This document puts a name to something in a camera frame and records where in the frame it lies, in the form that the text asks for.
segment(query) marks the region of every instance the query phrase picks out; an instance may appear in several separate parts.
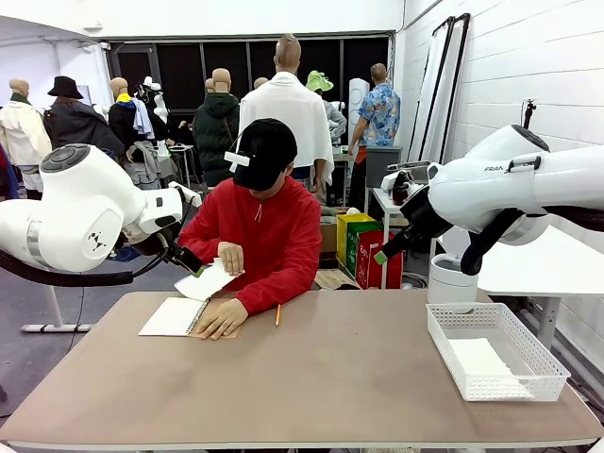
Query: red hoodie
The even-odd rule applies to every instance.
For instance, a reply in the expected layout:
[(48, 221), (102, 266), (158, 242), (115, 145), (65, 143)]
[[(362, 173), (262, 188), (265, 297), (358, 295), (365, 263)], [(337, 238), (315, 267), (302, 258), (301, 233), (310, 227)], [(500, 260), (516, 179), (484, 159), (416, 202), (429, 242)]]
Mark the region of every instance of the red hoodie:
[(251, 314), (310, 289), (321, 252), (321, 208), (290, 177), (272, 198), (260, 201), (232, 179), (220, 183), (185, 226), (179, 243), (204, 263), (218, 256), (218, 243), (243, 248), (245, 273), (225, 287)]

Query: black hat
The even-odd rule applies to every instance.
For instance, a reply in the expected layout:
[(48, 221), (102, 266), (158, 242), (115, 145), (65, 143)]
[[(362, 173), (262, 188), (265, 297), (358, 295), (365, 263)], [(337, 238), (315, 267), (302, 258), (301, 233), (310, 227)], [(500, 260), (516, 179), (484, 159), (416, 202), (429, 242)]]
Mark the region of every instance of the black hat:
[(76, 81), (65, 75), (55, 77), (55, 86), (48, 94), (51, 96), (71, 97), (72, 99), (84, 98), (77, 90)]
[(267, 191), (298, 154), (292, 130), (273, 118), (256, 120), (243, 131), (239, 153), (249, 165), (237, 165), (233, 180), (252, 191)]

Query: black baseball cap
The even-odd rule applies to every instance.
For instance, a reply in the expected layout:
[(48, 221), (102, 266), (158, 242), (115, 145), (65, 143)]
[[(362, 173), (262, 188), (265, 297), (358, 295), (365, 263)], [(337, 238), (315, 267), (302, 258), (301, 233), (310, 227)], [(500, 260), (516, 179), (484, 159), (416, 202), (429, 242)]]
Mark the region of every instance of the black baseball cap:
[(252, 191), (267, 191), (298, 154), (294, 133), (274, 118), (256, 120), (245, 128), (239, 152), (249, 165), (237, 165), (233, 180)]

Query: green hat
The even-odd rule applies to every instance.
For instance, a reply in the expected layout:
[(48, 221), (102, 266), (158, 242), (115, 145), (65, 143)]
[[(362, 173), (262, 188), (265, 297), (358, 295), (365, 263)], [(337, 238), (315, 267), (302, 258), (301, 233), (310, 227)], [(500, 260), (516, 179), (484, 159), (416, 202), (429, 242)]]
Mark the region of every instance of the green hat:
[(325, 73), (312, 70), (310, 71), (309, 78), (307, 79), (306, 88), (312, 92), (316, 92), (317, 90), (328, 92), (333, 88), (333, 83), (330, 82), (327, 77), (325, 77)]

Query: black jacket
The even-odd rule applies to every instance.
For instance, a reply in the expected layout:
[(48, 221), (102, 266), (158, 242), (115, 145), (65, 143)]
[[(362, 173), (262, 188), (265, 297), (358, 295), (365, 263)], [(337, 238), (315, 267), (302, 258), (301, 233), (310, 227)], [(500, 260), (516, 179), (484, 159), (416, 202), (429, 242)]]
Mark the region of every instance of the black jacket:
[(228, 122), (230, 135), (236, 140), (239, 134), (239, 99), (227, 92), (206, 94), (206, 100), (197, 109), (193, 120), (193, 138), (209, 187), (216, 187), (233, 176), (228, 171), (230, 162), (225, 160), (225, 152), (233, 140), (228, 135), (223, 118)]
[(57, 100), (44, 112), (43, 122), (53, 149), (70, 143), (86, 143), (109, 150), (115, 156), (125, 152), (124, 144), (111, 132), (105, 119), (81, 102)]
[[(166, 140), (168, 138), (168, 126), (149, 107), (147, 107), (147, 113), (149, 114), (149, 121), (155, 135), (155, 140), (151, 142), (155, 144), (157, 140)], [(148, 140), (144, 135), (139, 135), (132, 127), (134, 125), (135, 114), (136, 107), (134, 105), (129, 107), (115, 103), (109, 109), (109, 127), (124, 144), (126, 149), (132, 146), (134, 142)]]

